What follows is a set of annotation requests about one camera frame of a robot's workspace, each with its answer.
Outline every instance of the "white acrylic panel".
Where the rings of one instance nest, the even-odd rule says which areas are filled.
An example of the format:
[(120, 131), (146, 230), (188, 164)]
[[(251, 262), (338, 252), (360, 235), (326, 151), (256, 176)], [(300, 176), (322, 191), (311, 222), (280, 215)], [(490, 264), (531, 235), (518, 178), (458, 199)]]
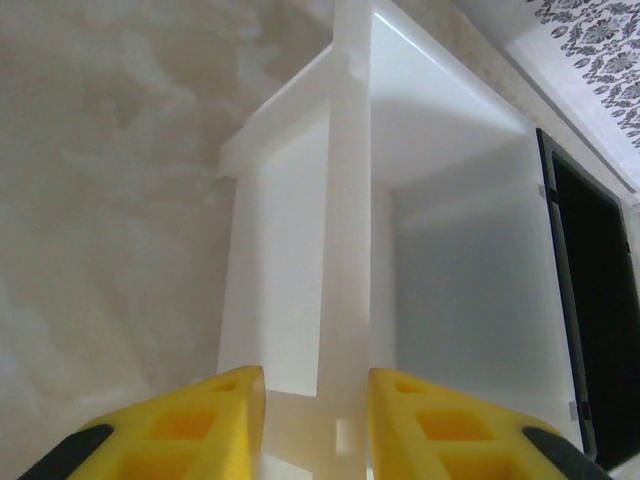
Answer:
[(511, 398), (549, 397), (555, 412), (528, 413), (568, 417), (567, 340), (538, 184), (469, 207), (398, 231), (399, 368), (512, 408)]
[(328, 110), (238, 181), (218, 371), (262, 365), (270, 390), (315, 395)]
[(396, 7), (376, 15), (372, 29), (377, 180), (401, 185), (525, 134), (527, 123), (518, 112)]

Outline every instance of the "white shelf unit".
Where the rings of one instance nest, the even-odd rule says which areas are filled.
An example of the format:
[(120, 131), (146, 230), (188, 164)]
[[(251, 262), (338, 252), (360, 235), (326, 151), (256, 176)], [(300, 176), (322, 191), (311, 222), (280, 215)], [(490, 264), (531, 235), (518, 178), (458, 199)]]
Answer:
[(581, 445), (535, 128), (388, 1), (222, 151), (237, 179), (218, 370), (265, 369), (262, 478), (366, 475), (368, 369)]

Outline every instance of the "black frame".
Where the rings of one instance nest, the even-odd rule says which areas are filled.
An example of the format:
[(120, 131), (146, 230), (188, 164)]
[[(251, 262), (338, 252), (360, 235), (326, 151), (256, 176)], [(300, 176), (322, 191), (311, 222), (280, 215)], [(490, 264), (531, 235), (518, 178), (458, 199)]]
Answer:
[[(558, 270), (558, 281), (560, 285), (562, 307), (564, 312), (565, 326), (567, 330), (567, 338), (569, 342), (569, 353), (571, 356), (571, 366), (573, 371), (582, 441), (584, 444), (585, 453), (589, 457), (595, 459), (596, 462), (605, 469), (611, 469), (625, 459), (629, 458), (633, 453), (629, 455), (629, 452), (621, 452), (619, 445), (614, 444), (610, 441), (614, 436), (612, 432), (616, 431), (616, 428), (619, 429), (620, 425), (622, 425), (622, 423), (616, 422), (623, 421), (623, 419), (615, 418), (615, 414), (620, 413), (622, 415), (623, 412), (611, 412), (611, 408), (605, 408), (606, 405), (604, 405), (605, 402), (603, 401), (603, 398), (606, 397), (606, 394), (604, 393), (606, 389), (602, 379), (605, 378), (606, 375), (604, 375), (603, 372), (605, 369), (608, 369), (606, 373), (611, 374), (609, 377), (612, 379), (611, 381), (616, 381), (616, 375), (618, 375), (619, 377), (624, 377), (625, 380), (628, 380), (629, 378), (635, 378), (635, 374), (631, 375), (631, 377), (628, 374), (630, 368), (635, 368), (639, 380), (638, 385), (640, 386), (640, 305), (638, 302), (635, 276), (629, 251), (629, 243), (626, 235), (624, 216), (622, 214), (620, 201), (617, 196), (615, 196), (611, 191), (609, 191), (600, 182), (598, 182), (591, 174), (589, 174), (584, 168), (582, 168), (573, 158), (571, 158), (569, 154), (567, 154), (564, 149), (562, 149), (562, 147), (560, 147), (542, 130), (537, 130), (537, 136), (542, 158), (545, 193), (547, 205), (549, 208), (549, 217), (551, 221), (551, 231), (553, 235), (555, 259)], [(566, 189), (564, 191), (564, 197), (558, 191), (558, 188)], [(570, 207), (569, 201), (567, 200), (570, 198), (571, 202), (575, 202), (575, 200), (573, 200), (573, 197), (567, 196), (567, 190), (571, 190), (572, 188), (575, 189), (576, 192), (578, 190), (581, 190), (583, 192), (584, 198), (586, 198), (588, 202), (594, 204), (599, 203), (602, 206), (602, 209), (599, 211), (605, 213), (600, 214), (601, 222), (602, 218), (605, 218), (606, 215), (609, 215), (609, 217), (606, 217), (606, 221), (616, 221), (617, 223), (617, 231), (609, 230), (606, 235), (606, 242), (614, 242), (618, 247), (613, 249), (614, 252), (612, 254), (612, 257), (614, 258), (615, 255), (618, 255), (618, 263), (611, 267), (611, 271), (613, 271), (617, 267), (617, 270), (615, 272), (616, 278), (624, 277), (620, 280), (620, 282), (622, 282), (621, 285), (623, 286), (623, 288), (621, 288), (622, 291), (619, 294), (615, 293), (608, 286), (603, 287), (602, 285), (604, 285), (604, 280), (601, 280), (599, 278), (596, 280), (594, 280), (593, 278), (587, 279), (587, 276), (583, 275), (581, 278), (576, 277), (572, 281), (572, 265), (574, 267), (574, 274), (576, 274), (576, 271), (578, 271), (578, 275), (580, 275), (579, 272), (584, 273), (585, 271), (584, 268), (577, 268), (577, 266), (583, 265), (580, 262), (584, 262), (584, 258), (585, 256), (587, 256), (585, 253), (582, 253), (584, 251), (584, 244), (588, 244), (586, 248), (587, 250), (589, 248), (592, 248), (589, 246), (591, 245), (589, 242), (592, 242), (593, 245), (597, 244), (597, 241), (595, 241), (596, 243), (593, 243), (594, 241), (587, 239), (584, 244), (581, 243), (580, 245), (578, 245), (575, 242), (576, 230), (573, 230), (573, 233), (567, 230), (567, 228), (576, 228), (575, 219), (578, 218), (576, 217), (575, 212), (573, 210), (570, 210), (570, 208), (572, 207)], [(565, 211), (567, 217), (565, 218), (565, 222), (563, 222), (562, 218), (563, 208), (567, 209)], [(617, 213), (617, 218), (611, 220), (613, 218), (613, 215), (611, 215), (610, 213), (613, 211), (613, 209), (615, 209)], [(589, 221), (581, 218), (580, 223), (582, 225), (586, 225), (589, 223)], [(574, 244), (573, 246), (571, 246), (571, 248), (568, 248), (567, 246), (567, 239), (565, 235), (566, 233), (574, 235), (574, 238), (572, 240)], [(622, 248), (625, 249), (625, 258), (620, 260), (620, 250)], [(581, 256), (575, 254), (573, 257), (571, 257), (569, 250), (576, 252), (580, 249), (582, 249)], [(597, 270), (597, 266), (590, 268), (592, 270)], [(578, 298), (576, 298), (576, 291), (574, 289), (576, 285), (579, 287), (579, 291), (577, 292), (579, 295)], [(595, 287), (593, 287), (593, 295), (590, 297), (591, 300), (590, 298), (588, 298), (589, 296), (585, 294), (585, 290), (588, 290), (588, 288), (585, 289), (585, 285), (595, 285)], [(602, 293), (603, 288), (609, 288), (609, 290), (611, 290), (611, 292), (613, 293), (610, 292), (609, 296), (601, 295), (600, 297), (598, 297), (598, 293)], [(611, 321), (606, 325), (605, 323), (601, 323), (601, 325), (605, 325), (604, 329), (609, 329), (608, 331), (611, 332), (611, 338), (616, 338), (616, 335), (620, 337), (619, 329), (615, 332), (613, 331), (615, 330), (615, 326), (618, 325), (618, 323), (616, 323), (616, 319), (619, 320), (619, 317), (616, 318), (617, 312), (616, 314), (613, 314), (611, 318), (609, 318), (608, 316), (606, 318), (602, 318), (601, 316), (601, 310), (603, 309), (602, 305), (606, 304), (605, 306), (611, 306), (611, 299), (617, 297), (620, 297), (621, 303), (624, 304), (624, 308), (622, 308), (622, 311), (623, 316), (625, 317), (625, 323), (623, 325), (626, 329), (625, 334), (628, 334), (630, 337), (632, 337), (630, 342), (627, 342), (627, 344), (631, 345), (631, 347), (627, 345), (626, 350), (624, 350), (624, 346), (622, 349), (622, 356), (627, 356), (625, 360), (630, 360), (632, 362), (631, 367), (629, 367), (628, 365), (625, 366), (625, 372), (622, 372), (622, 368), (616, 368), (615, 371), (613, 371), (613, 369), (611, 369), (611, 361), (602, 360), (606, 357), (606, 354), (604, 353), (605, 349), (603, 347), (600, 347), (600, 345), (604, 345), (606, 342), (604, 341), (604, 339), (593, 335), (593, 320), (597, 317), (596, 320), (598, 322)], [(590, 303), (597, 304), (598, 308), (594, 310), (585, 308), (585, 305), (589, 307)], [(598, 313), (598, 315), (591, 313), (592, 311), (598, 312), (598, 310), (600, 310), (600, 313)], [(581, 325), (584, 330), (584, 336), (582, 337), (580, 333)], [(619, 352), (610, 353), (611, 355), (616, 355)], [(635, 412), (637, 410), (637, 416), (639, 420), (638, 428), (636, 429), (636, 432), (631, 432), (632, 436), (634, 437), (632, 448), (637, 453), (637, 451), (640, 451), (640, 396), (638, 396), (638, 393), (640, 393), (640, 387), (636, 389), (637, 392), (635, 392), (635, 396), (633, 396), (633, 388), (620, 389), (619, 384), (615, 385), (616, 387), (618, 387), (618, 392), (622, 392), (623, 390), (628, 390), (629, 392), (631, 392), (629, 393), (629, 398), (625, 397), (625, 401), (628, 401), (629, 399), (635, 401), (635, 399), (637, 399), (637, 408), (633, 411), (633, 416), (627, 419), (628, 421), (633, 422), (633, 417), (636, 416)], [(589, 399), (590, 389), (592, 391), (591, 401)], [(596, 403), (594, 403), (594, 395), (597, 398)]]

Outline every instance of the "decorative wallpaper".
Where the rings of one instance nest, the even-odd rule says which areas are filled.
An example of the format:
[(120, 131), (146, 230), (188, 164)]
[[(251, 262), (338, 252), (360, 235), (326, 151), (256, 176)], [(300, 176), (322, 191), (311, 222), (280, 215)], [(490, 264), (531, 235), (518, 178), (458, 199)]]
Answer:
[(535, 15), (640, 149), (640, 2), (544, 0)]
[(454, 1), (640, 200), (640, 1)]

